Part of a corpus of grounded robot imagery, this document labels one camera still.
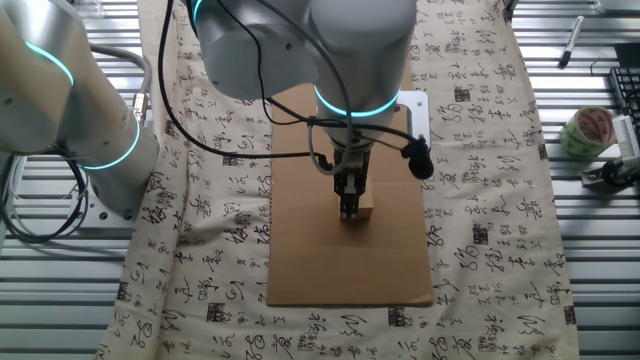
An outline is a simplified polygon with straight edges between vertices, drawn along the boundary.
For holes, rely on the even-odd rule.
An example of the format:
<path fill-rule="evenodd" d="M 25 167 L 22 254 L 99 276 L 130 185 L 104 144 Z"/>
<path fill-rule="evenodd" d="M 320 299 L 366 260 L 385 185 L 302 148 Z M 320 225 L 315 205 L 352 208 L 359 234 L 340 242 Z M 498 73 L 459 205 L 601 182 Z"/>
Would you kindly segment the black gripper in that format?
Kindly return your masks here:
<path fill-rule="evenodd" d="M 353 219 L 358 212 L 359 197 L 366 191 L 371 150 L 352 150 L 348 155 L 335 150 L 334 161 L 347 160 L 345 167 L 334 179 L 334 191 L 340 195 L 340 212 L 343 219 Z"/>

